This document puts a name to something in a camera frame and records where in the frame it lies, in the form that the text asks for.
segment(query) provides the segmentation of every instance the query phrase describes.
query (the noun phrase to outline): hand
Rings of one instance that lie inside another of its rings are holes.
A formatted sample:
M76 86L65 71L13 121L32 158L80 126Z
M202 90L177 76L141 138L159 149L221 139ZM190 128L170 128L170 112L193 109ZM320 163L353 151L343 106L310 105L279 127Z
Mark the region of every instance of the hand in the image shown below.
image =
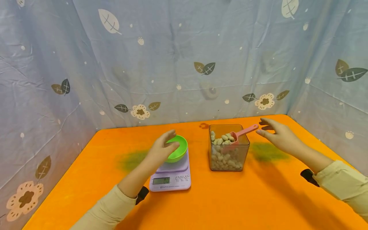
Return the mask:
M167 131L162 134L152 145L145 159L155 167L155 170L164 163L169 155L179 148L179 142L166 143L176 136L175 130Z
M274 146L281 151L290 155L295 155L302 152L306 145L284 124L277 121L261 118L260 125L265 125L262 130L257 130L256 133L269 140ZM265 130L274 130L272 134Z

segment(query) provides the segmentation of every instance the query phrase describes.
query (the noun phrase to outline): digital display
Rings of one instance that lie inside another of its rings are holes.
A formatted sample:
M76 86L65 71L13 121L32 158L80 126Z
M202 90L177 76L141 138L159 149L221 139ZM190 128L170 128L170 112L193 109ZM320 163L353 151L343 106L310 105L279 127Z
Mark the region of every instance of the digital display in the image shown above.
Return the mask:
M170 183L169 177L154 178L152 184L168 184Z

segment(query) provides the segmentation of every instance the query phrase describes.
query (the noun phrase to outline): kitchen scale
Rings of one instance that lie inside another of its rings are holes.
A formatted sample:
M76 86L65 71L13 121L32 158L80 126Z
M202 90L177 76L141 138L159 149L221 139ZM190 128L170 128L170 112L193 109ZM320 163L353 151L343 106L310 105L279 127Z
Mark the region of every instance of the kitchen scale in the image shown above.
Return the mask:
M192 184L188 149L180 161L163 163L149 180L151 192L186 190Z

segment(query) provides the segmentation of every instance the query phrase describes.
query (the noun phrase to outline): plastic bowl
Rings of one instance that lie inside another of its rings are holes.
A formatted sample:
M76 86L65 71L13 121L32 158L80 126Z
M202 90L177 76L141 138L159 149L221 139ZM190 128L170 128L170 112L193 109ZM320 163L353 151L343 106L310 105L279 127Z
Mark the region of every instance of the plastic bowl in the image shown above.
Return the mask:
M177 150L175 150L172 154L170 154L170 156L165 161L167 163L175 163L180 161L187 152L188 142L187 140L185 140L184 137L176 135L173 139L169 140L167 143L175 141L179 142L180 146L179 148L177 148Z

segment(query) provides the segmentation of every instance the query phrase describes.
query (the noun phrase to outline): beige sleeve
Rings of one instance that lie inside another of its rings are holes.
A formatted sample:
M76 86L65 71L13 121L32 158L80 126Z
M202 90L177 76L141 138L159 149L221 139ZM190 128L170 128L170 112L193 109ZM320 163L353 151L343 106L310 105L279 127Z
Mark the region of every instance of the beige sleeve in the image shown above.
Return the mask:
M326 192L347 203L368 223L368 178L337 160L313 178Z
M82 216L71 230L110 230L120 223L134 208L136 199L122 193L115 185L87 213Z

